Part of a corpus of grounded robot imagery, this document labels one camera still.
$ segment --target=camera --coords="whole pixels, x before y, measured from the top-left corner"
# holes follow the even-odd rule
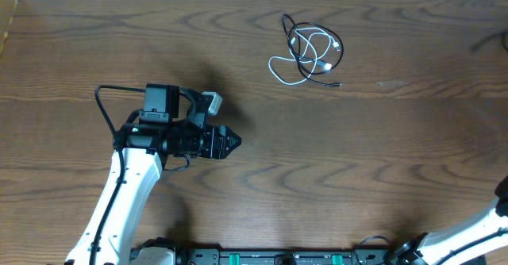
[[[179,115],[180,97],[190,106]],[[217,114],[222,98],[214,92],[202,94],[178,86],[148,84],[143,109],[135,110],[119,131],[126,148],[144,148],[158,153],[164,164],[169,155],[224,159],[241,145],[241,138],[225,125],[209,125],[208,115]],[[133,123],[139,117],[139,123]]]

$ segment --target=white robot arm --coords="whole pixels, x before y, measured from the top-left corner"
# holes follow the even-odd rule
[[[147,154],[140,148],[124,148],[125,177],[117,198],[102,230],[100,246],[95,256],[96,264],[128,264],[134,235],[143,213],[144,205],[163,170],[159,155]],[[120,173],[118,153],[111,159],[110,176],[102,191],[94,214],[78,244],[67,256],[67,262],[84,265],[90,262],[90,245],[94,242],[98,225],[117,184]]]
[[[135,110],[117,131],[100,101],[98,92],[102,88],[145,92],[144,108]],[[173,121],[179,115],[180,96],[190,101],[190,107],[184,119]],[[190,158],[225,159],[241,145],[241,138],[227,126],[206,123],[207,116],[217,114],[222,102],[213,92],[200,94],[155,84],[148,84],[146,90],[100,86],[95,98],[113,134],[116,151],[94,214],[67,256],[66,265],[129,264],[144,205],[168,156],[186,159],[186,166],[173,169],[177,171],[187,168]],[[173,259],[170,251],[146,248],[133,264],[172,265]]]
[[[391,257],[396,265],[459,265],[508,245],[508,177],[486,209],[465,222],[438,232],[424,233]]]

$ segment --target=wall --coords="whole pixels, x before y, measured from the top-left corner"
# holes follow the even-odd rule
[[[0,54],[2,54],[4,43],[7,40],[16,5],[17,0],[0,0]]]

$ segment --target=wooden table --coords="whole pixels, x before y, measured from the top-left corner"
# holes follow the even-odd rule
[[[212,123],[243,138],[226,160],[164,174],[136,244],[342,248],[454,225],[508,174],[507,10],[508,0],[21,0],[0,57],[0,260],[62,263],[83,233],[112,154],[99,84],[217,91]],[[339,33],[344,58],[324,80],[342,88],[270,74],[268,58],[288,55],[283,13]],[[104,100],[117,127],[143,104]]]

